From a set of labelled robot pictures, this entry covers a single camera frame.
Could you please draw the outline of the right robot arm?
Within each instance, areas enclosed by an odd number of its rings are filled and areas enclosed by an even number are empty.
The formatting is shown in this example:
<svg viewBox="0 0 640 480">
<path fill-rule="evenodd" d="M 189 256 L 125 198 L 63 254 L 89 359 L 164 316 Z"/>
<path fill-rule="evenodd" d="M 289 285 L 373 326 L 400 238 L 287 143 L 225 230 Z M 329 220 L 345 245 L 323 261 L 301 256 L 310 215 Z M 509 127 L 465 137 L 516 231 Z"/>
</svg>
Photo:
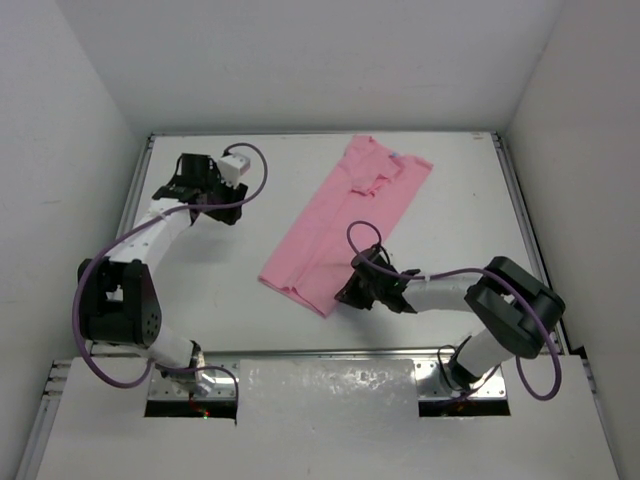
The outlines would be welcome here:
<svg viewBox="0 0 640 480">
<path fill-rule="evenodd" d="M 454 348 L 439 365 L 447 391 L 468 394 L 486 372 L 512 358 L 518 370 L 553 347 L 551 332 L 562 318 L 564 300 L 517 263 L 494 257 L 484 268 L 462 268 L 428 275 L 397 271 L 385 249 L 374 245 L 356 255 L 353 273 L 335 300 L 359 310 L 378 302 L 397 314 L 427 311 L 470 312 L 484 329 Z"/>
</svg>

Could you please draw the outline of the pink t-shirt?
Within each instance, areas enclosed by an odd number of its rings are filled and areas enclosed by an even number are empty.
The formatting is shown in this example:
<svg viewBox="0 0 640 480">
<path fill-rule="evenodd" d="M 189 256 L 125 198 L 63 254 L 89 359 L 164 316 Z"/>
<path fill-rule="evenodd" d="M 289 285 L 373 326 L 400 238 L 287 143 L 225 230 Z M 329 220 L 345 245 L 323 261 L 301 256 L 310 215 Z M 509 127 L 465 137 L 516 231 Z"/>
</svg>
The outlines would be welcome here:
<svg viewBox="0 0 640 480">
<path fill-rule="evenodd" d="M 355 253 L 376 242 L 358 220 L 372 223 L 387 239 L 433 170 L 416 155 L 401 155 L 371 136 L 355 135 L 343 157 L 296 218 L 259 274 L 259 281 L 327 317 L 352 275 Z"/>
</svg>

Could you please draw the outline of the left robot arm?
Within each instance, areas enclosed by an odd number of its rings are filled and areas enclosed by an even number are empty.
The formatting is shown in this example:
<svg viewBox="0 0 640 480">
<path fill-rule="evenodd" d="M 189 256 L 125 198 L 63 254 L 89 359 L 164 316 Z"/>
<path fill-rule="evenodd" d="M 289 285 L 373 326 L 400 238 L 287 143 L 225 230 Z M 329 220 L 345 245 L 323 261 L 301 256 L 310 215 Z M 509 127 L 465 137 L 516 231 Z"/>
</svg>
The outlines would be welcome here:
<svg viewBox="0 0 640 480">
<path fill-rule="evenodd" d="M 116 245 L 78 269 L 74 337 L 124 347 L 159 367 L 194 365 L 195 342 L 164 325 L 153 274 L 171 245 L 205 214 L 227 225 L 242 215 L 250 160 L 226 151 L 218 159 L 183 153 L 167 184 L 152 195 L 145 215 Z"/>
</svg>

